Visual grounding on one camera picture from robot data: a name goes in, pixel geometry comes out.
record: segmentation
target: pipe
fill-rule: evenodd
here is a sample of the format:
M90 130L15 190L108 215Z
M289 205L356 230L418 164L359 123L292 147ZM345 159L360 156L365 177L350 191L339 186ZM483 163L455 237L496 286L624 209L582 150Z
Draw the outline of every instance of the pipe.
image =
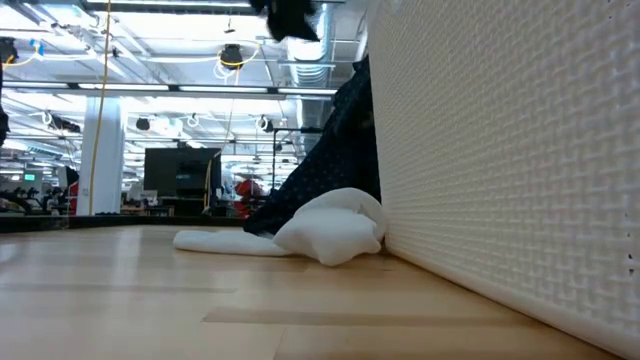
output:
M331 29L333 22L333 6L323 4L318 13L311 19L311 24L316 28L320 42L314 43L300 39L289 40L288 58L290 61L310 64L292 65L291 78L297 87L326 88L329 80L330 68L326 66L312 65L312 63L326 63L331 43ZM299 127L322 128L326 117L322 103L308 100L297 100L297 117ZM304 138L304 150L308 152L314 141Z

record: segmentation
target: television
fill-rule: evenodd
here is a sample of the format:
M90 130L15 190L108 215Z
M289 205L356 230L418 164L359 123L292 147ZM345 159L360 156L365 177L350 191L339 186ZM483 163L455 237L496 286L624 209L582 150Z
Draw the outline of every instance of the television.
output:
M159 197L201 197L209 163L209 186L216 189L221 186L220 149L146 149L144 190L155 190Z

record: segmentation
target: black cloth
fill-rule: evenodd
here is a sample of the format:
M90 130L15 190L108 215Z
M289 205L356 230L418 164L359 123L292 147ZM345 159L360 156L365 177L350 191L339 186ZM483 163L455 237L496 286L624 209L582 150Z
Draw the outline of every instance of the black cloth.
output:
M4 112L4 109L2 109L2 72L2 66L0 65L0 147L4 144L4 140L7 138L7 132L9 131L9 116Z
M267 8L267 26L277 41L287 36L320 41L306 20L307 16L316 13L311 0L249 0L249 4L258 14Z
M380 201L375 127L364 125L373 112L368 59L354 68L354 77L336 93L335 110L316 146L247 219L245 231L275 234L302 205L335 189L357 188Z

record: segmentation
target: pillar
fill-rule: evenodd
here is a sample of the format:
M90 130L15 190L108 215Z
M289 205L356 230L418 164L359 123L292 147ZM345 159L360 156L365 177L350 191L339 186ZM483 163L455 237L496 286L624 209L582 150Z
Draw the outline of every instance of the pillar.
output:
M122 108L120 99L104 99L102 126L97 138L99 141L95 156L95 173L93 184L91 184L91 167L99 110L100 98L87 98L82 133L82 163L80 164L77 215L120 213L127 113ZM91 186L94 188L92 210L89 209Z

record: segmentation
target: wooden floor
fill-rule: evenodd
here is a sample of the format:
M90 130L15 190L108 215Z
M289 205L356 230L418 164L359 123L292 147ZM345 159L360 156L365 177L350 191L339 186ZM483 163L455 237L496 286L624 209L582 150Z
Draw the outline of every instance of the wooden floor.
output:
M609 358L395 258L189 253L178 230L0 235L0 358Z

